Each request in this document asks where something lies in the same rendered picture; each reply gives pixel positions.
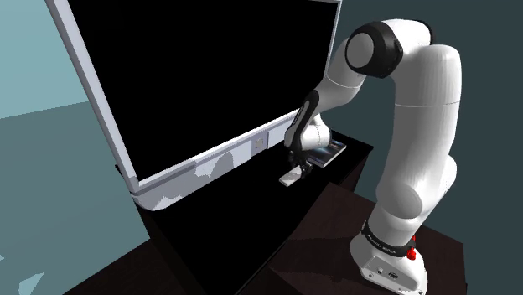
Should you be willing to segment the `dark robot stand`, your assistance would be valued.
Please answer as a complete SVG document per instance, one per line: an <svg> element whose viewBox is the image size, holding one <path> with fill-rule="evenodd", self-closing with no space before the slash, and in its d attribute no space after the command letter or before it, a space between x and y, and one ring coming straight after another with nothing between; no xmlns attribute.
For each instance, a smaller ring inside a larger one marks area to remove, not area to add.
<svg viewBox="0 0 523 295"><path fill-rule="evenodd" d="M375 204L328 184L269 267L297 295L396 295L364 279L350 255ZM467 295L463 244L422 226L416 234L427 295Z"/></svg>

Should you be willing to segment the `black tv cabinet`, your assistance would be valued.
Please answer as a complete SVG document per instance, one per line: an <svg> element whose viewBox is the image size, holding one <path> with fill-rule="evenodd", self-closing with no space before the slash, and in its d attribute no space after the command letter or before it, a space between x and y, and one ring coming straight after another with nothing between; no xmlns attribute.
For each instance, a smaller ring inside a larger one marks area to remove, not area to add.
<svg viewBox="0 0 523 295"><path fill-rule="evenodd" d="M329 183L357 184L373 147L333 132L345 150L286 187L278 143L161 210L138 212L181 285L169 295L237 295L298 226Z"/></svg>

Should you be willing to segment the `large white-framed television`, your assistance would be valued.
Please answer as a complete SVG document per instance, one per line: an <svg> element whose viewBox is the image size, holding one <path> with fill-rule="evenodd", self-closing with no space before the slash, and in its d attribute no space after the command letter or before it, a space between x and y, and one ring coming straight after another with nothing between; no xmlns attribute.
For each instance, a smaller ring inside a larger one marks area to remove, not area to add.
<svg viewBox="0 0 523 295"><path fill-rule="evenodd" d="M162 210L283 139L343 0L45 0L134 202Z"/></svg>

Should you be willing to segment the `dark glossy book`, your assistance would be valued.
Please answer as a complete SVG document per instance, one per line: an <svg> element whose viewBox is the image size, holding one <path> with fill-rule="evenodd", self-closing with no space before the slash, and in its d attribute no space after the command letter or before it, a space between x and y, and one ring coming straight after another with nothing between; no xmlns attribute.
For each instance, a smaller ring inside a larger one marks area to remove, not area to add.
<svg viewBox="0 0 523 295"><path fill-rule="evenodd" d="M344 143L331 140L326 147L320 147L309 151L308 161L320 168L325 168L346 148L347 146Z"/></svg>

